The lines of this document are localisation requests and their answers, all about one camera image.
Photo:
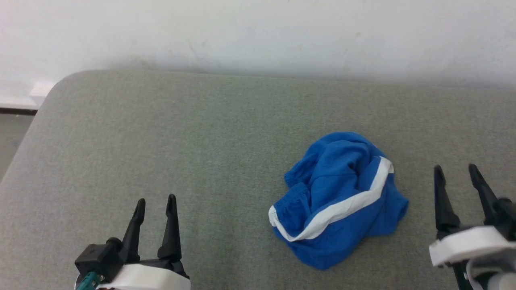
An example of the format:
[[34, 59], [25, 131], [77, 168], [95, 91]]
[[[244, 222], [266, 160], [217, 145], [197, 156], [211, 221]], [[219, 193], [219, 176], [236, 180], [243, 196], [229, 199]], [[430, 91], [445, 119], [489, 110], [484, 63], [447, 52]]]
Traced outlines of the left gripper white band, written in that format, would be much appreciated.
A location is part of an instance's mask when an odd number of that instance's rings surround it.
[[139, 237], [145, 208], [146, 201], [141, 198], [122, 239], [123, 266], [110, 282], [102, 282], [96, 290], [191, 290], [190, 277], [180, 260], [182, 247], [176, 196], [170, 194], [166, 203], [166, 226], [158, 259], [140, 261]]

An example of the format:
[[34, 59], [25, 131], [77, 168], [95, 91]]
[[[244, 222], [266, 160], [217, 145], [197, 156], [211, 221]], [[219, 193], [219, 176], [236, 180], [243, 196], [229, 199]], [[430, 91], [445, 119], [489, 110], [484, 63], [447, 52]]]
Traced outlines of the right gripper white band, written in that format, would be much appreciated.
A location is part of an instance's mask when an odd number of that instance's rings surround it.
[[434, 267], [453, 268], [459, 290], [516, 290], [516, 242], [494, 227], [496, 195], [475, 164], [468, 165], [470, 180], [479, 193], [485, 226], [459, 231], [440, 165], [434, 167], [435, 227], [437, 240], [429, 245]]

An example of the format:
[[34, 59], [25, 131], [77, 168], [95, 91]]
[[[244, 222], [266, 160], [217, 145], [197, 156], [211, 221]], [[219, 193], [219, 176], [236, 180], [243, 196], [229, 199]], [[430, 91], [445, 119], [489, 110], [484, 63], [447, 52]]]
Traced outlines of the blue shorts with white stripe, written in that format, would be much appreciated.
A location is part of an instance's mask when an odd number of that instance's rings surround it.
[[320, 270], [364, 238], [394, 233], [408, 210], [391, 160], [352, 132], [317, 140], [284, 180], [288, 190], [270, 207], [269, 222], [301, 262]]

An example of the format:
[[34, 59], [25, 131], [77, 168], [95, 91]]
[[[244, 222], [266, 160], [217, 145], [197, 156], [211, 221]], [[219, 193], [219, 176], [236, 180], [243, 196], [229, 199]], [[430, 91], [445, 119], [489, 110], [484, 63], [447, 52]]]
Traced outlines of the grey fabric sofa cushion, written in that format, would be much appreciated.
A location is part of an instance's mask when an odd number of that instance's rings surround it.
[[[284, 174], [333, 132], [379, 147], [409, 208], [394, 234], [319, 271], [275, 237], [267, 212]], [[516, 203], [516, 92], [79, 72], [51, 90], [0, 183], [0, 290], [73, 290], [76, 257], [122, 238], [140, 198], [139, 253], [155, 258], [171, 193], [193, 289], [456, 290], [428, 254], [437, 164], [464, 224], [484, 219], [468, 164]]]

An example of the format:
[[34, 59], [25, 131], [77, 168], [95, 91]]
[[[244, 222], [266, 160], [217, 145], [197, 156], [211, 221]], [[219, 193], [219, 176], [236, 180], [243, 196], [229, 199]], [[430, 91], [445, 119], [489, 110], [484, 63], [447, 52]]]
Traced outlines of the white wall baseboard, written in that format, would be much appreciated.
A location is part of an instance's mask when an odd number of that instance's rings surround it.
[[0, 110], [39, 110], [56, 81], [0, 80]]

